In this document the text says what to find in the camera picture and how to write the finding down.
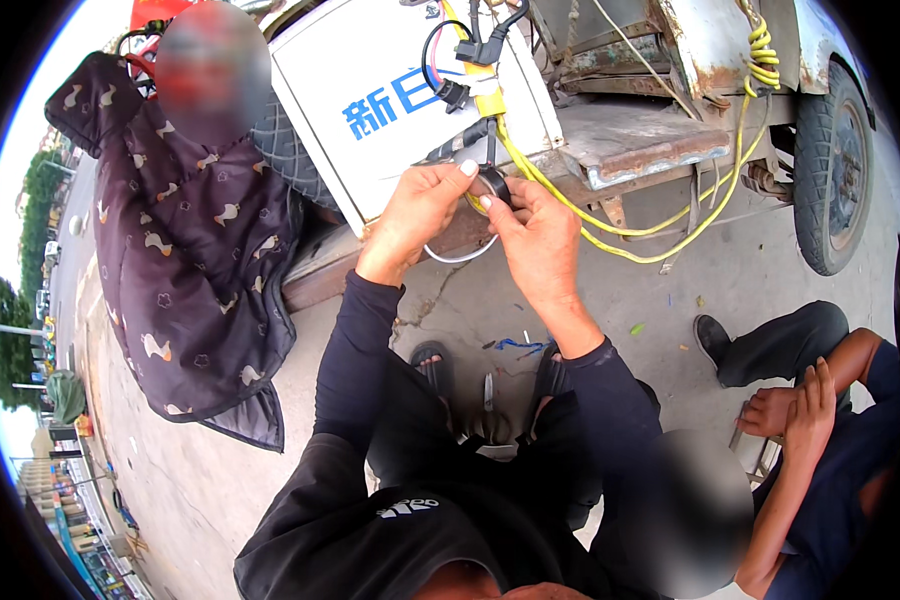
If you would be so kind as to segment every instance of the green tarp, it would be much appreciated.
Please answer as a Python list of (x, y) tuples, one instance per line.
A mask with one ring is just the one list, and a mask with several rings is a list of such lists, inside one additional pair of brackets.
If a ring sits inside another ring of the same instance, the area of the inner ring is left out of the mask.
[(47, 379), (47, 396), (53, 402), (53, 418), (70, 425), (87, 405), (84, 382), (72, 370), (55, 370)]

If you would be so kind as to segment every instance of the red flag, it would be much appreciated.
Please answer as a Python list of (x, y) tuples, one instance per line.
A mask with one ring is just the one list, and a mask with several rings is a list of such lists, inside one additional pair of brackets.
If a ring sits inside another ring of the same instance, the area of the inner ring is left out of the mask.
[(201, 0), (134, 0), (130, 29), (143, 29), (147, 21), (176, 17)]

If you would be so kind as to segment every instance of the adidas logo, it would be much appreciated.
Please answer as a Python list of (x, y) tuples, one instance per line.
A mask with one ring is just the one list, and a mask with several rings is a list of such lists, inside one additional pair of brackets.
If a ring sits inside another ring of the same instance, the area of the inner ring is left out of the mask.
[(429, 511), (431, 508), (440, 505), (440, 502), (431, 498), (400, 500), (388, 509), (377, 510), (377, 515), (379, 515), (381, 519), (390, 519), (397, 515), (409, 515), (413, 511)]

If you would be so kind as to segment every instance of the sky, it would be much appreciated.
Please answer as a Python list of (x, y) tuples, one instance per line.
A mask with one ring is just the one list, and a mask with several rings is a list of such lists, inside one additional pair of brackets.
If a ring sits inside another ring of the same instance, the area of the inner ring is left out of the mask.
[[(130, 26), (132, 5), (132, 0), (85, 0), (50, 45), (10, 122), (0, 148), (0, 276), (14, 288), (20, 285), (17, 243), (23, 230), (14, 202), (31, 158), (47, 133), (43, 105), (86, 55), (100, 50)], [(35, 429), (36, 416), (30, 409), (11, 413), (0, 408), (3, 455), (30, 456)]]

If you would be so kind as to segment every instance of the tire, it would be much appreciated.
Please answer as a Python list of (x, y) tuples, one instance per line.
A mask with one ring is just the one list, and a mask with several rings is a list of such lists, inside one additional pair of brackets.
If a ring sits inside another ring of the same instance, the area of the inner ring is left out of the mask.
[(266, 114), (250, 130), (250, 136), (266, 164), (280, 174), (290, 189), (316, 205), (339, 212), (337, 201), (272, 89), (266, 99)]
[(830, 89), (804, 94), (796, 113), (793, 221), (803, 259), (822, 276), (851, 261), (874, 188), (874, 141), (852, 75), (830, 61)]

